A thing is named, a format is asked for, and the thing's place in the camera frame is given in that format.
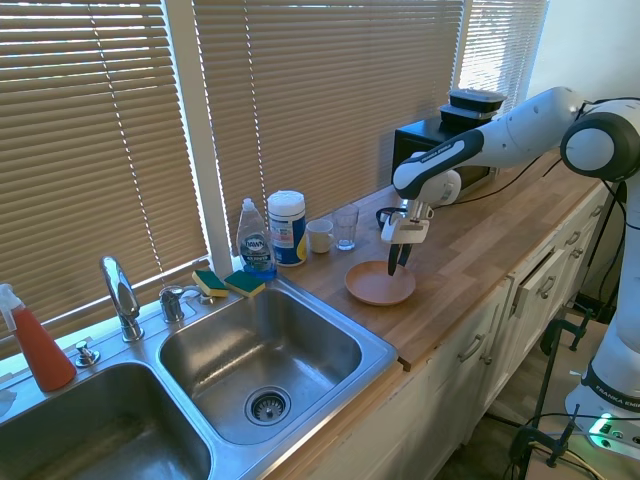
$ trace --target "drinking glass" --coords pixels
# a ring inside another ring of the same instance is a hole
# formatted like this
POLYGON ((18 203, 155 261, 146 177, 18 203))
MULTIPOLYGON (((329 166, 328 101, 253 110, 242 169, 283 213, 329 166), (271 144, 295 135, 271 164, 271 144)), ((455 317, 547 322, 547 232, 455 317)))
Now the drinking glass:
POLYGON ((352 203, 333 212, 333 235, 340 250, 352 250, 356 246, 358 212, 358 207, 352 203))

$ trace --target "yellow sponge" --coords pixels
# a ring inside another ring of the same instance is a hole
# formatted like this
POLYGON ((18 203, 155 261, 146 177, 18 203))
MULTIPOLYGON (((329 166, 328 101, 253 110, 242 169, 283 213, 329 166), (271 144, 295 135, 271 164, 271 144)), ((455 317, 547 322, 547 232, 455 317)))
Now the yellow sponge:
POLYGON ((224 283, 231 290, 245 297, 253 297, 265 288, 265 283, 243 271, 237 271, 224 279, 224 283))
POLYGON ((191 278, 207 297, 226 297, 229 289, 220 281, 216 274, 209 270, 195 270, 191 278))

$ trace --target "window blinds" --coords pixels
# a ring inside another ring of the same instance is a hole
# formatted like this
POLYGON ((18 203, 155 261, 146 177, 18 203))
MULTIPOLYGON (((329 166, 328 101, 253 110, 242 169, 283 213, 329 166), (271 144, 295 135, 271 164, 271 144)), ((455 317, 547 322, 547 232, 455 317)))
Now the window blinds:
POLYGON ((56 336, 115 314, 66 315, 107 294, 101 256, 138 283, 207 253, 159 4, 0 2, 0 282, 56 336))
POLYGON ((507 95, 503 111, 526 95, 547 0, 470 0, 459 86, 507 95))
POLYGON ((462 4, 195 0, 233 241, 244 197, 314 217, 390 183, 394 129, 447 101, 462 4))

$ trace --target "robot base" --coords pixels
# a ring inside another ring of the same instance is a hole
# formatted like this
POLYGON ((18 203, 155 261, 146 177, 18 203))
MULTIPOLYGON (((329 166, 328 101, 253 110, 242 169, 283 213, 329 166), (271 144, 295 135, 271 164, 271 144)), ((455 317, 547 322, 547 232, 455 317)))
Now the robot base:
POLYGON ((576 418, 578 428, 590 433, 587 438, 592 445, 640 461, 640 414, 616 407, 584 385, 578 385, 565 399, 567 413, 575 412, 576 405, 580 405, 579 415, 600 417, 576 418), (609 420, 635 416, 638 421, 609 420))

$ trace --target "butcher block countertop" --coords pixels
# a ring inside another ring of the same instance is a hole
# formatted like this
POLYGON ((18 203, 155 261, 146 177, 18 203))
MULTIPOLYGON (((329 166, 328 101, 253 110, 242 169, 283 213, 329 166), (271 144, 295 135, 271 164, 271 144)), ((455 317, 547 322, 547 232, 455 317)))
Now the butcher block countertop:
MULTIPOLYGON (((398 205, 392 187, 356 202, 360 218, 354 250, 310 252, 303 265, 281 268, 279 273, 391 343, 404 369, 410 370, 425 361, 465 312, 472 311, 597 184, 563 163, 543 177, 558 159, 557 151, 550 152, 502 192, 436 210, 426 241, 413 246, 407 262, 416 290, 399 305, 366 305, 352 297, 344 283, 352 266, 387 260, 389 245, 380 240, 375 213, 398 205)), ((522 169, 503 170, 495 182, 462 200, 497 190, 522 169)))

